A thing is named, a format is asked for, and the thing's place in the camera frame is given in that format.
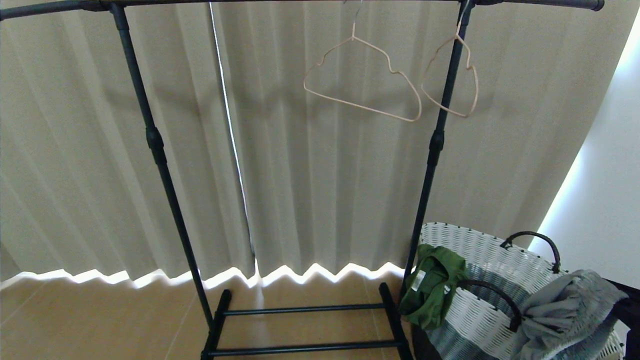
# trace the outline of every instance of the bottom rack bar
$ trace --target bottom rack bar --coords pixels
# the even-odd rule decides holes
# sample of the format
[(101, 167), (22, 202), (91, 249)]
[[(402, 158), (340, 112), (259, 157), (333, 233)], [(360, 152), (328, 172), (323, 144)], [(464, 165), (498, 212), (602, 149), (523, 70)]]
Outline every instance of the bottom rack bar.
[[(231, 303), (231, 291), (222, 292), (220, 302), (214, 317), (213, 328), (209, 329), (209, 337), (201, 353), (201, 360), (211, 360), (221, 356), (241, 356), (241, 355), (266, 355), (266, 354), (283, 354), (294, 352), (316, 352), (316, 351), (332, 351), (332, 350), (353, 350), (362, 348), (389, 348), (395, 347), (398, 350), (401, 360), (413, 360), (411, 351), (409, 350), (409, 342), (404, 336), (404, 331), (400, 323), (400, 315), (397, 313), (396, 305), (391, 297), (391, 292), (387, 284), (380, 284), (381, 304), (355, 304), (355, 305), (338, 305), (338, 306), (316, 306), (316, 307), (290, 307), (282, 309), (262, 309), (262, 310), (229, 310)], [(376, 340), (376, 341), (359, 341), (351, 343), (332, 343), (332, 344), (309, 344), (309, 345), (290, 345), (281, 347), (266, 348), (227, 348), (218, 349), (218, 342), (222, 334), (227, 316), (237, 315), (264, 315), (264, 314), (282, 314), (282, 313), (306, 313), (317, 311), (345, 311), (345, 310), (363, 310), (363, 309), (384, 309), (387, 312), (389, 326), (394, 335), (392, 340)]]

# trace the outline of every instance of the black garment rack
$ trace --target black garment rack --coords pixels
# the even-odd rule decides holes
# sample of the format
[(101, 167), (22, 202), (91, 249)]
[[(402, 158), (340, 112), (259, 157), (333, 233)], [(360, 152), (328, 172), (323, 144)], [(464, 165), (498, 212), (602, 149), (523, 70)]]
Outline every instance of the black garment rack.
[[(239, 0), (241, 1), (271, 1), (271, 0)], [(460, 10), (458, 12), (458, 21), (461, 20), (460, 37), (464, 38), (469, 23), (469, 17), (471, 10), (475, 5), (494, 5), (499, 3), (529, 3), (529, 4), (544, 4), (551, 6), (565, 6), (572, 8), (583, 8), (593, 11), (598, 11), (604, 6), (604, 0), (438, 0), (438, 1), (457, 1), (460, 2)], [(125, 57), (127, 59), (127, 65), (131, 74), (131, 80), (133, 87), (138, 98), (142, 117), (146, 126), (147, 143), (153, 154), (154, 160), (160, 172), (162, 178), (164, 190), (169, 201), (169, 206), (173, 214), (175, 225), (178, 229), (178, 234), (184, 248), (185, 256), (189, 263), (189, 270), (193, 277), (193, 282), (196, 286), (196, 292), (202, 305), (207, 325), (209, 326), (209, 335), (205, 342), (204, 349), (201, 353), (201, 360), (213, 359), (218, 356), (238, 356), (238, 355), (260, 355), (260, 354), (281, 354), (292, 352), (312, 352), (312, 351), (327, 351), (327, 350), (348, 350), (359, 348), (383, 348), (383, 347), (395, 347), (402, 360), (412, 360), (413, 356), (409, 349), (409, 343), (404, 335), (403, 328), (400, 322), (400, 316), (397, 312), (396, 305), (394, 304), (391, 293), (388, 286), (383, 282), (380, 284), (380, 295), (382, 297), (382, 303), (379, 304), (352, 304), (342, 306), (315, 306), (315, 307), (290, 307), (280, 309), (256, 309), (256, 310), (229, 310), (229, 304), (231, 302), (231, 291), (224, 290), (220, 301), (218, 302), (218, 308), (215, 312), (215, 316), (211, 313), (209, 302), (207, 301), (207, 295), (205, 294), (204, 287), (202, 286), (202, 280), (200, 278), (200, 272), (198, 271), (198, 265), (193, 255), (193, 249), (191, 248), (191, 242), (187, 233), (184, 219), (182, 217), (182, 211), (180, 210), (180, 204), (173, 187), (173, 181), (169, 168), (167, 166), (167, 160), (164, 153), (164, 143), (162, 136), (156, 125), (149, 107), (147, 94), (145, 92), (145, 86), (142, 82), (140, 75), (140, 68), (138, 67), (138, 61), (136, 60), (136, 54), (134, 52), (133, 42), (129, 34), (129, 24), (127, 23), (127, 16), (125, 14), (125, 7), (127, 6), (141, 6), (141, 5), (153, 5), (153, 4), (181, 4), (181, 3), (209, 3), (209, 2), (235, 2), (233, 0), (66, 0), (56, 1), (52, 3), (34, 4), (28, 6), (19, 6), (15, 8), (6, 8), (0, 10), (0, 21), (13, 19), (18, 17), (26, 17), (30, 15), (38, 15), (45, 13), (67, 12), (72, 10), (86, 10), (91, 12), (111, 12), (114, 17), (116, 28), (120, 33), (120, 39), (122, 41), (122, 47)], [(449, 61), (449, 70), (447, 71), (447, 79), (445, 82), (444, 90), (442, 93), (442, 105), (449, 107), (451, 104), (451, 95), (453, 93), (453, 87), (456, 81), (456, 75), (458, 72), (458, 66), (460, 64), (460, 57), (462, 52), (462, 44), (459, 41), (455, 41), (451, 51), (451, 59)], [(401, 288), (400, 296), (404, 295), (406, 291), (406, 278), (411, 272), (413, 263), (415, 260), (415, 254), (418, 247), (420, 229), (424, 221), (424, 215), (427, 208), (427, 202), (429, 200), (429, 193), (431, 192), (431, 185), (433, 184), (433, 178), (435, 174), (436, 166), (438, 165), (438, 159), (440, 152), (444, 147), (444, 127), (447, 122), (448, 113), (444, 110), (440, 110), (438, 114), (438, 121), (436, 128), (433, 131), (431, 140), (429, 143), (429, 155), (427, 160), (427, 168), (424, 176), (424, 183), (422, 185), (422, 193), (420, 195), (420, 201), (415, 218), (415, 224), (413, 227), (412, 238), (410, 243), (409, 255), (407, 258), (406, 266), (404, 269), (403, 285)], [(624, 286), (622, 284), (614, 283), (618, 288), (630, 294), (630, 298), (626, 301), (619, 303), (614, 308), (616, 316), (623, 322), (625, 322), (631, 331), (628, 333), (628, 344), (636, 344), (636, 346), (627, 347), (626, 359), (640, 359), (640, 350), (637, 344), (639, 343), (638, 335), (640, 332), (640, 291), (637, 289)], [(281, 346), (281, 347), (267, 347), (267, 348), (233, 348), (233, 349), (220, 349), (218, 348), (218, 342), (222, 333), (222, 327), (225, 323), (225, 319), (228, 316), (238, 315), (259, 315), (259, 314), (282, 314), (282, 313), (306, 313), (312, 311), (342, 311), (342, 310), (362, 310), (362, 309), (384, 309), (387, 313), (389, 326), (392, 330), (393, 339), (383, 341), (362, 341), (351, 343), (331, 343), (331, 344), (317, 344), (317, 345), (296, 345), (296, 346)]]

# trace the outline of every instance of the laundry basket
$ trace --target laundry basket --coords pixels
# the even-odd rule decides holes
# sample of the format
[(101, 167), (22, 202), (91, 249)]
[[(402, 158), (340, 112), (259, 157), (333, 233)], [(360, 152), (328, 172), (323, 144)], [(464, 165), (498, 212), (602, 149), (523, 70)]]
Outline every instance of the laundry basket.
[[(554, 264), (512, 245), (514, 238), (526, 234), (539, 236), (550, 244)], [(560, 269), (560, 257), (553, 242), (533, 232), (516, 233), (501, 240), (466, 227), (429, 223), (423, 225), (420, 241), (446, 247), (464, 257), (470, 279), (496, 285), (518, 307), (531, 294), (568, 272)], [(517, 314), (503, 298), (484, 288), (458, 288), (443, 326), (428, 332), (413, 327), (418, 332), (413, 335), (416, 358), (436, 359), (433, 353), (419, 353), (419, 349), (429, 348), (419, 342), (430, 341), (443, 360), (509, 360), (515, 335), (513, 319)], [(597, 359), (620, 360), (622, 354), (620, 339), (612, 332)]]

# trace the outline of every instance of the white woven basket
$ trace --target white woven basket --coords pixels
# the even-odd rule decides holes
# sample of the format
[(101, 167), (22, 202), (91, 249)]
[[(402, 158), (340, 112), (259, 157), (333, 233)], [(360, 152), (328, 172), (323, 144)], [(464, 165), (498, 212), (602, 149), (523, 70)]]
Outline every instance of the white woven basket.
[[(424, 224), (420, 242), (446, 247), (462, 256), (467, 260), (467, 267), (475, 271), (473, 280), (497, 285), (518, 306), (529, 295), (567, 272), (561, 270), (554, 274), (551, 271), (553, 264), (539, 255), (515, 245), (511, 248), (500, 247), (504, 240), (466, 227), (443, 223)], [(508, 311), (506, 303), (499, 304), (498, 299), (495, 294), (487, 292), (472, 293), (462, 288), (456, 290), (445, 325), (429, 332), (429, 338), (443, 360), (486, 357), (475, 356), (474, 352), (478, 352), (478, 349), (474, 351), (469, 343), (496, 359), (510, 359), (515, 333), (508, 329), (511, 318), (505, 311), (511, 311)], [(621, 360), (623, 351), (620, 344), (618, 335), (612, 332), (596, 359)]]

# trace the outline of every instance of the basket handle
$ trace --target basket handle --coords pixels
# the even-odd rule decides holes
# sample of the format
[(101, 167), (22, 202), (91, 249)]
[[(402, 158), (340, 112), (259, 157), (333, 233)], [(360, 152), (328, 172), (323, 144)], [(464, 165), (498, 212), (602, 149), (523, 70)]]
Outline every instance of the basket handle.
[(511, 323), (509, 324), (509, 330), (516, 332), (518, 330), (518, 327), (522, 323), (522, 313), (520, 312), (520, 309), (518, 309), (518, 306), (516, 305), (516, 303), (511, 299), (511, 297), (509, 297), (509, 295), (505, 294), (504, 291), (500, 290), (496, 285), (493, 285), (490, 282), (480, 281), (480, 280), (458, 281), (458, 287), (460, 288), (466, 289), (472, 285), (481, 286), (483, 288), (488, 288), (490, 290), (493, 290), (495, 293), (500, 295), (500, 297), (502, 297), (507, 302), (507, 304), (509, 304), (509, 307), (511, 307), (511, 310), (513, 311), (513, 319), (511, 319)]
[(560, 272), (560, 252), (558, 252), (558, 248), (556, 247), (555, 243), (551, 241), (551, 239), (546, 235), (536, 233), (535, 231), (520, 231), (519, 233), (515, 233), (509, 236), (507, 240), (504, 240), (504, 243), (502, 243), (500, 246), (504, 247), (505, 249), (507, 248), (507, 245), (509, 245), (509, 247), (512, 247), (513, 239), (523, 235), (537, 236), (542, 240), (545, 240), (549, 244), (549, 246), (551, 246), (551, 250), (554, 252), (554, 258), (556, 259), (556, 262), (554, 263), (554, 266), (551, 268), (551, 270), (553, 270), (554, 274), (558, 274)]

